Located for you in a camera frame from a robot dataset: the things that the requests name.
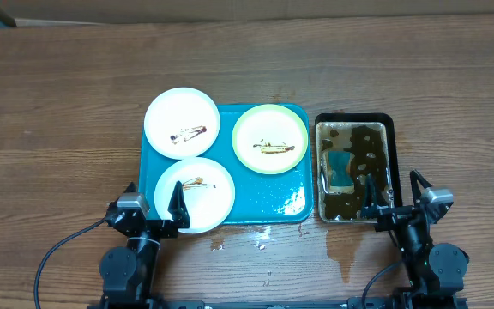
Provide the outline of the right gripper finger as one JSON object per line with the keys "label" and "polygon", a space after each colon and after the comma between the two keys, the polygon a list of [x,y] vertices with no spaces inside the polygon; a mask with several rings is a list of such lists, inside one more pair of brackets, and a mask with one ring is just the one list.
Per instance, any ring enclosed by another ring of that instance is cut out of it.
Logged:
{"label": "right gripper finger", "polygon": [[421,188],[426,189],[432,187],[432,184],[427,179],[425,179],[422,174],[416,169],[410,171],[409,179],[412,189],[413,201],[417,202],[422,196]]}
{"label": "right gripper finger", "polygon": [[388,203],[382,193],[378,190],[376,181],[371,174],[365,178],[365,193],[362,209],[387,208]]}

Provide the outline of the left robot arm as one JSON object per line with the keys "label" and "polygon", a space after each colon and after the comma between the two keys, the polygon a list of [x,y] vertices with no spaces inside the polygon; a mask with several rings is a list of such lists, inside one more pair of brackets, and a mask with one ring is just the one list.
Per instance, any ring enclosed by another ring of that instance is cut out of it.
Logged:
{"label": "left robot arm", "polygon": [[103,279],[101,308],[167,308],[162,297],[152,293],[155,265],[162,239],[173,239],[190,226],[183,184],[172,190],[170,219],[149,219],[149,205],[131,183],[106,211],[105,222],[126,237],[126,245],[110,249],[100,260]]}

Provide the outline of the yellow-green rimmed plate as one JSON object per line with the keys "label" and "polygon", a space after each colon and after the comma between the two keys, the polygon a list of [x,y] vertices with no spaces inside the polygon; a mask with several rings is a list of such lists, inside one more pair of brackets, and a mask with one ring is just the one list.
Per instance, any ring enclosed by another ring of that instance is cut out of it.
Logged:
{"label": "yellow-green rimmed plate", "polygon": [[293,169],[309,147],[308,130],[292,109],[273,104],[244,112],[232,130],[232,148],[250,170],[267,175]]}

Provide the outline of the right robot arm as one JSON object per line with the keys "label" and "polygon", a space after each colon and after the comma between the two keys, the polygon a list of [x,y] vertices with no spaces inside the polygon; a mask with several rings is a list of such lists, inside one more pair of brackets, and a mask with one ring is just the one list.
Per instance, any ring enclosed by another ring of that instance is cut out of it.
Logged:
{"label": "right robot arm", "polygon": [[375,230],[386,232],[401,252],[401,260],[377,273],[364,288],[361,302],[367,305],[372,284],[387,272],[403,265],[410,286],[396,288],[387,308],[464,308],[466,301],[455,294],[464,288],[469,256],[458,246],[435,245],[430,234],[454,203],[447,188],[436,188],[417,170],[410,172],[413,204],[390,207],[376,181],[368,176],[361,215],[377,221]]}

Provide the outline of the white plate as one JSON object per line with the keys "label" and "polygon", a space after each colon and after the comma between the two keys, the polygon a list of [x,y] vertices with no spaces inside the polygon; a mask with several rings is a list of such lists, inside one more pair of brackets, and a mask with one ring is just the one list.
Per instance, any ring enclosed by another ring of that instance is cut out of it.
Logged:
{"label": "white plate", "polygon": [[220,113],[214,101],[195,88],[172,88],[148,106],[144,135],[156,152],[182,160],[205,153],[220,131]]}
{"label": "white plate", "polygon": [[190,217],[190,226],[181,228],[181,233],[205,233],[231,213],[235,185],[230,173],[216,161],[193,157],[172,164],[160,176],[154,189],[154,210],[159,218],[172,218],[168,206],[177,182],[183,185]]}

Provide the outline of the teal yellow sponge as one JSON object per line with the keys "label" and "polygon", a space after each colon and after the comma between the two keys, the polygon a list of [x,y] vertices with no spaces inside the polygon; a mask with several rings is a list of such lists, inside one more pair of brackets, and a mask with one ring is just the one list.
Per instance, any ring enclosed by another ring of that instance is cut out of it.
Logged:
{"label": "teal yellow sponge", "polygon": [[333,194],[353,193],[354,183],[349,174],[351,154],[328,151],[328,190]]}

